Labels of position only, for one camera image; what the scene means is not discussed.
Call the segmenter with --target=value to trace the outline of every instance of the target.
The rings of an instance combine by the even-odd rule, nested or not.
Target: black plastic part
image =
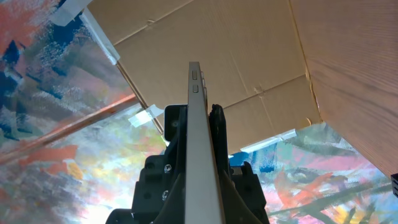
[[[398,174],[391,175],[392,193],[398,198]]]
[[[165,128],[169,146],[164,155],[146,159],[136,183],[131,209],[115,209],[106,224],[184,224],[187,106],[167,108],[165,124],[174,123]],[[260,181],[250,164],[229,166],[226,122],[220,105],[213,105],[209,125],[226,224],[269,223]]]

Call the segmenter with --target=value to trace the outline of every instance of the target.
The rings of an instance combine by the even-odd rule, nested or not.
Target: painting
[[[131,207],[147,156],[166,147],[139,104],[0,166],[0,223],[104,223]]]
[[[0,155],[132,94],[65,0],[0,1]]]
[[[271,223],[398,223],[391,180],[327,124],[250,154]]]

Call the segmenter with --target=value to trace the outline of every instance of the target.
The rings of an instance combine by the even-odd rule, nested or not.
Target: cardboard box
[[[200,62],[230,153],[320,121],[288,0],[94,0],[89,9],[146,105],[187,103],[188,62]]]

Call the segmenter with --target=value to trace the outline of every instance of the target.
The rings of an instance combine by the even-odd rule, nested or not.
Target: screw
[[[163,191],[162,200],[166,201],[168,195],[169,195],[169,191],[168,190]]]
[[[167,164],[166,166],[164,166],[164,172],[167,174],[170,172],[170,170],[172,170],[172,166],[170,164]]]

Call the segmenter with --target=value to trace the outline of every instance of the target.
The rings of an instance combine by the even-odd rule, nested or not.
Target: wood grain
[[[398,1],[291,0],[321,117],[398,173]]]

